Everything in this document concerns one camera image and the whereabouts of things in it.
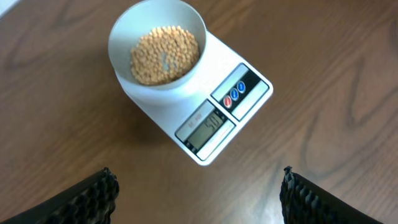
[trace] digital kitchen scale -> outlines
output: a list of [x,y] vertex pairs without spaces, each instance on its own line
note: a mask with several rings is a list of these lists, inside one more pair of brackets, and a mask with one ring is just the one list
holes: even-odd
[[242,130],[274,89],[245,59],[207,33],[193,94],[176,103],[151,105],[127,95],[195,162],[210,164]]

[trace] blue button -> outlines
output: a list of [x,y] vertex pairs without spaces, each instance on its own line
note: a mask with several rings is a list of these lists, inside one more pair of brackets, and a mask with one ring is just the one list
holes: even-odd
[[235,88],[233,88],[231,90],[231,94],[230,95],[231,95],[231,98],[232,98],[233,101],[236,101],[239,98],[239,93],[238,93],[238,91]]
[[244,91],[246,90],[246,86],[244,85],[244,82],[242,82],[242,81],[239,81],[236,86],[240,93],[244,93]]

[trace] white bowl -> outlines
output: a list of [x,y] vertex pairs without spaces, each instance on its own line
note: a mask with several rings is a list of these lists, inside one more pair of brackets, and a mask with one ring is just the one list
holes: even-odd
[[[157,86],[141,85],[131,73],[130,49],[155,27],[181,26],[191,32],[199,45],[197,64],[183,77]],[[206,25],[199,13],[179,0],[146,0],[126,10],[112,28],[108,52],[116,76],[131,97],[148,104],[163,105],[188,97],[195,90],[184,89],[192,79],[206,49]]]

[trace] wood grain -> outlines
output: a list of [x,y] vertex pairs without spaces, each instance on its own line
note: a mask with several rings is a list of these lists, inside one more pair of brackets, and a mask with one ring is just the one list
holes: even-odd
[[209,167],[122,91],[108,35],[134,1],[25,0],[0,20],[0,220],[107,166],[115,223],[282,223],[282,169],[398,220],[398,2],[189,1],[274,84]]

